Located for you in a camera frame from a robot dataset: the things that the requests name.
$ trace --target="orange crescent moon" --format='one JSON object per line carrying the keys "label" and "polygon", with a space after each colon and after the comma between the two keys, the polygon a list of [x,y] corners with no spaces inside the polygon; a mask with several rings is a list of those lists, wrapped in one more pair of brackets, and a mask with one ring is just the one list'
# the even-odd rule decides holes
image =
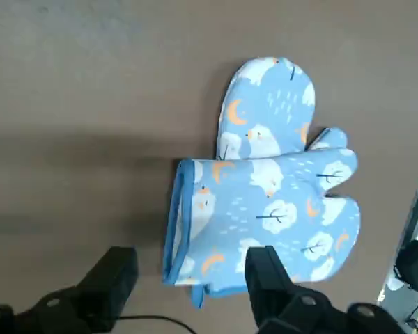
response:
{"label": "orange crescent moon", "polygon": [[237,116],[237,106],[241,101],[242,100],[235,100],[228,105],[228,120],[235,125],[245,125],[247,123],[246,120],[243,120]]}
{"label": "orange crescent moon", "polygon": [[342,233],[340,236],[339,236],[339,238],[337,239],[337,242],[336,242],[336,252],[339,252],[339,249],[341,248],[341,245],[342,245],[342,243],[344,242],[344,241],[347,241],[347,240],[349,240],[349,236],[348,236],[348,234],[347,233]]}
{"label": "orange crescent moon", "polygon": [[306,144],[307,143],[307,134],[308,134],[309,123],[304,123],[300,129],[300,140]]}
{"label": "orange crescent moon", "polygon": [[225,166],[230,166],[232,168],[235,168],[235,164],[230,161],[214,162],[212,165],[212,176],[214,177],[214,180],[218,184],[220,184],[220,171]]}
{"label": "orange crescent moon", "polygon": [[310,217],[316,217],[319,214],[319,211],[316,211],[315,209],[313,209],[310,198],[307,199],[307,214]]}
{"label": "orange crescent moon", "polygon": [[206,275],[206,271],[210,268],[210,266],[212,266],[214,263],[216,262],[223,262],[224,261],[224,256],[223,254],[215,254],[210,256],[204,263],[203,266],[201,267],[201,273],[203,275]]}

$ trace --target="blue oven mitt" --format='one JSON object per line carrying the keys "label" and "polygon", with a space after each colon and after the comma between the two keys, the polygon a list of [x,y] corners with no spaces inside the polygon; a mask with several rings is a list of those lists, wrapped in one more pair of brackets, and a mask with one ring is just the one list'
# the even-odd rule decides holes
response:
{"label": "blue oven mitt", "polygon": [[245,255],[260,245],[274,246],[293,280],[333,275],[357,238],[359,207],[325,192],[356,167],[348,149],[182,161],[171,201],[164,282],[195,286],[197,306],[203,287],[211,296],[246,291]]}
{"label": "blue oven mitt", "polygon": [[[287,59],[261,58],[245,63],[234,75],[222,104],[217,158],[247,159],[302,151],[314,112],[314,102],[311,80],[300,67]],[[324,130],[309,149],[344,148],[346,145],[345,133],[338,128],[330,128]],[[195,166],[199,175],[200,165]],[[173,257],[178,252],[180,232],[175,234],[175,238]],[[169,243],[164,252],[164,277],[167,276],[170,247]],[[192,259],[186,257],[183,266],[191,265]],[[202,306],[205,293],[223,296],[233,292],[232,289],[214,292],[211,286],[199,284],[193,278],[178,281],[177,284],[193,286],[192,300],[196,307]]]}

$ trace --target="white cloud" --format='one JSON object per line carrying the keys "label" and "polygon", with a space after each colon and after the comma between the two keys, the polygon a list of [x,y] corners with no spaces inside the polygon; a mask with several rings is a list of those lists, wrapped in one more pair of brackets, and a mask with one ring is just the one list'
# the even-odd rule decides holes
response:
{"label": "white cloud", "polygon": [[203,164],[199,161],[194,161],[194,171],[195,171],[194,183],[198,183],[201,181],[201,178],[203,177]]}
{"label": "white cloud", "polygon": [[334,266],[334,259],[332,257],[327,258],[327,260],[318,268],[315,268],[311,273],[310,281],[318,282],[319,280],[324,280],[328,277],[331,270]]}
{"label": "white cloud", "polygon": [[319,257],[327,255],[333,246],[333,241],[331,235],[317,232],[307,242],[307,246],[304,249],[305,257],[310,261],[316,261]]}
{"label": "white cloud", "polygon": [[290,228],[296,222],[297,207],[293,203],[276,200],[263,210],[263,215],[259,218],[262,219],[264,230],[279,234],[280,231]]}
{"label": "white cloud", "polygon": [[342,161],[337,160],[326,165],[323,170],[323,175],[320,179],[320,186],[324,190],[328,190],[346,181],[351,175],[352,171],[349,166],[345,165]]}
{"label": "white cloud", "polygon": [[322,225],[328,226],[332,224],[338,215],[342,212],[343,208],[345,207],[347,201],[345,198],[324,198],[322,200],[325,211],[322,215]]}
{"label": "white cloud", "polygon": [[245,272],[246,253],[249,247],[260,247],[260,246],[261,246],[260,242],[252,238],[240,240],[240,247],[238,248],[238,251],[240,252],[240,261],[237,263],[237,267],[235,268],[236,273]]}

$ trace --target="white bear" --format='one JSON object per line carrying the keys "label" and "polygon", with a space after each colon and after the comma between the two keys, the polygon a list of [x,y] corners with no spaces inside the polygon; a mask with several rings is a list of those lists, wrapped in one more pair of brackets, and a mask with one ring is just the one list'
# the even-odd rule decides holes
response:
{"label": "white bear", "polygon": [[279,234],[280,231],[290,228],[297,220],[297,207],[293,203],[285,203],[283,200],[276,200],[263,210],[262,219],[264,230],[272,234]]}
{"label": "white bear", "polygon": [[284,175],[279,164],[274,159],[251,160],[254,171],[251,173],[253,186],[259,186],[267,197],[272,197],[280,190]]}
{"label": "white bear", "polygon": [[194,161],[194,183],[198,183],[201,181],[203,177],[203,164],[199,161]]}
{"label": "white bear", "polygon": [[208,188],[201,189],[192,196],[190,240],[195,238],[209,223],[214,214],[214,209],[215,195]]}
{"label": "white bear", "polygon": [[239,160],[242,139],[237,134],[223,132],[220,136],[219,158],[221,160]]}
{"label": "white bear", "polygon": [[247,134],[251,145],[250,158],[265,158],[279,156],[280,147],[271,130],[263,125],[257,124]]}
{"label": "white bear", "polygon": [[244,273],[245,272],[245,263],[246,263],[246,253],[249,247],[260,247],[260,242],[255,239],[248,238],[240,240],[240,247],[238,251],[240,252],[240,261],[237,263],[237,267],[235,268],[236,273]]}
{"label": "white bear", "polygon": [[251,85],[260,86],[262,78],[265,73],[275,64],[278,60],[276,58],[259,58],[247,62],[238,74],[239,78],[246,78],[251,81]]}
{"label": "white bear", "polygon": [[334,266],[334,259],[328,257],[327,260],[318,268],[315,268],[311,273],[311,282],[318,282],[319,280],[324,280],[328,277],[328,274],[331,272]]}
{"label": "white bear", "polygon": [[323,174],[319,175],[322,177],[319,184],[324,190],[328,190],[346,181],[352,173],[350,167],[338,160],[326,165]]}
{"label": "white bear", "polygon": [[322,225],[328,226],[332,224],[338,215],[342,212],[343,207],[346,206],[346,199],[345,198],[334,198],[334,197],[326,197],[322,200],[325,211],[322,215]]}
{"label": "white bear", "polygon": [[307,247],[303,249],[305,257],[310,261],[316,261],[319,257],[328,254],[333,246],[333,238],[331,235],[318,232],[307,242]]}
{"label": "white bear", "polygon": [[304,94],[302,96],[302,103],[307,106],[313,106],[316,101],[316,95],[314,93],[314,86],[310,82],[305,88]]}

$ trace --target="screw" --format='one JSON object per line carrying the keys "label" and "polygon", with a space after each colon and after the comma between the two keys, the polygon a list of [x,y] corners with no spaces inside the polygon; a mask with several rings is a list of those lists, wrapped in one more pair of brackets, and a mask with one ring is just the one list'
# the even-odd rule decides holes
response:
{"label": "screw", "polygon": [[308,306],[315,306],[316,304],[316,300],[311,296],[303,296],[302,302],[303,304],[308,305]]}
{"label": "screw", "polygon": [[60,302],[61,302],[60,300],[58,300],[57,298],[55,298],[55,299],[52,299],[51,301],[48,301],[47,306],[49,308],[52,308],[53,306],[58,305]]}
{"label": "screw", "polygon": [[365,305],[358,306],[357,311],[365,317],[373,318],[375,316],[375,312]]}

